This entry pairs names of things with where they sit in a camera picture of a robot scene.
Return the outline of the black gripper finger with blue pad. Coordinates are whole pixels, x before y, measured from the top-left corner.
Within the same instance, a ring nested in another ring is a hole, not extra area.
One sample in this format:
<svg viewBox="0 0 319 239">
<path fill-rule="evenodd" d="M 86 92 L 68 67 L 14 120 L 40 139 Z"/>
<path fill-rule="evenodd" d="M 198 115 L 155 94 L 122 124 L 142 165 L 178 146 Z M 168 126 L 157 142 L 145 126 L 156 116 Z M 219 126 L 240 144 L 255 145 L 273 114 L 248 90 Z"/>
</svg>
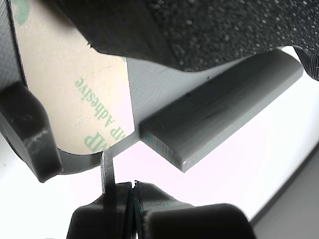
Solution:
<svg viewBox="0 0 319 239">
<path fill-rule="evenodd" d="M 193 206 L 154 184 L 134 187 L 137 235 L 140 239 L 254 239 L 246 215 L 231 204 Z"/>
</svg>

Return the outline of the dark part-holding gripper finger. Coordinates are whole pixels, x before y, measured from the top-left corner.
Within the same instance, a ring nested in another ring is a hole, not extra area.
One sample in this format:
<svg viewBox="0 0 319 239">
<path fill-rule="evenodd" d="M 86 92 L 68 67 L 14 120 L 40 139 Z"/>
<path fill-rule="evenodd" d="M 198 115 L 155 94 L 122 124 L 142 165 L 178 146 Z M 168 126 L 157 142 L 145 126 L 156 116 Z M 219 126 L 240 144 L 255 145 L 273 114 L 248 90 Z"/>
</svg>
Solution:
<svg viewBox="0 0 319 239">
<path fill-rule="evenodd" d="M 52 0 L 96 51 L 199 72 L 292 46 L 319 78 L 316 0 Z"/>
<path fill-rule="evenodd" d="M 25 85 L 1 91 L 0 132 L 41 183 L 62 172 L 48 115 Z"/>
</svg>

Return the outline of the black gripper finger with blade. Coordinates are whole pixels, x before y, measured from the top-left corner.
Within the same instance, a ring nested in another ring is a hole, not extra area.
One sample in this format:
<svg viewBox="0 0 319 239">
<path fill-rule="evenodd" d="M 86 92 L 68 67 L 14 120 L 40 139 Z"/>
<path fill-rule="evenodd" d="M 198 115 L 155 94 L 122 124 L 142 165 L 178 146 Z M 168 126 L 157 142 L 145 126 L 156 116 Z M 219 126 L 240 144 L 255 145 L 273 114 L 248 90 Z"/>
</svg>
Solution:
<svg viewBox="0 0 319 239">
<path fill-rule="evenodd" d="M 115 183 L 113 156 L 106 150 L 101 158 L 102 195 L 79 207 L 72 215 L 68 239 L 130 239 L 133 220 L 131 182 Z"/>
</svg>

